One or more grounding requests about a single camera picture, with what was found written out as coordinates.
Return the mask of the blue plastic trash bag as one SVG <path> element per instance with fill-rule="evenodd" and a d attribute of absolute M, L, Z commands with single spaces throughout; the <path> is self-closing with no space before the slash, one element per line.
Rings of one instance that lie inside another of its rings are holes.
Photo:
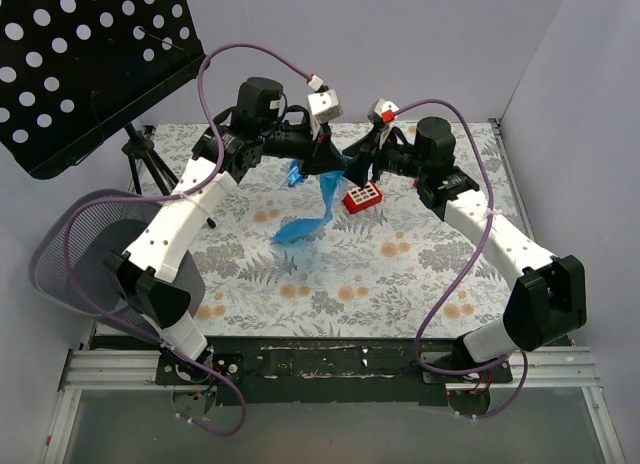
<path fill-rule="evenodd" d="M 311 175 L 290 186 L 287 173 L 293 160 L 286 159 L 277 164 L 276 159 L 271 158 L 270 164 L 269 180 L 281 211 L 270 244 L 290 247 L 323 231 L 334 219 L 339 201 L 346 196 L 350 185 L 346 172 L 338 170 Z"/>

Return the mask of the small blue bag piece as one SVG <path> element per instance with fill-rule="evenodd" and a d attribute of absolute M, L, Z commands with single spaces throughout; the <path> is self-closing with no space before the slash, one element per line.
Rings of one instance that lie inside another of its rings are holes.
<path fill-rule="evenodd" d="M 300 165 L 298 160 L 293 160 L 289 166 L 289 170 L 286 176 L 286 184 L 289 188 L 293 188 L 296 185 L 302 183 L 305 177 L 300 171 Z"/>

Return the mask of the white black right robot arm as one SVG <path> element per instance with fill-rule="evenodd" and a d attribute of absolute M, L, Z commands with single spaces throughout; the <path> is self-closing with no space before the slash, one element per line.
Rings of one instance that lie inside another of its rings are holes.
<path fill-rule="evenodd" d="M 427 117 L 414 141 L 389 125 L 375 124 L 347 147 L 346 178 L 358 186 L 384 172 L 413 178 L 423 205 L 462 233 L 499 271 L 511 290 L 502 316 L 458 337 L 450 355 L 422 368 L 475 381 L 499 359 L 531 352 L 587 321 L 585 269 L 573 255 L 558 257 L 499 214 L 479 185 L 455 164 L 450 123 Z"/>

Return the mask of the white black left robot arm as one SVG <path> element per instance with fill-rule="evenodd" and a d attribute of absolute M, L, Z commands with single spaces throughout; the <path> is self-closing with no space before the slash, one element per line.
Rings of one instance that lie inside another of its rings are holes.
<path fill-rule="evenodd" d="M 241 84 L 235 105 L 218 114 L 192 150 L 173 192 L 140 236 L 105 266 L 119 293 L 155 330 L 162 342 L 182 354 L 178 371 L 193 384 L 213 370 L 203 353 L 207 341 L 189 312 L 191 295 L 175 286 L 183 258 L 214 208 L 256 167 L 263 156 L 295 159 L 304 175 L 342 171 L 345 162 L 331 141 L 329 121 L 342 113 L 335 90 L 312 78 L 315 89 L 303 119 L 284 121 L 291 112 L 283 86 L 250 77 Z"/>

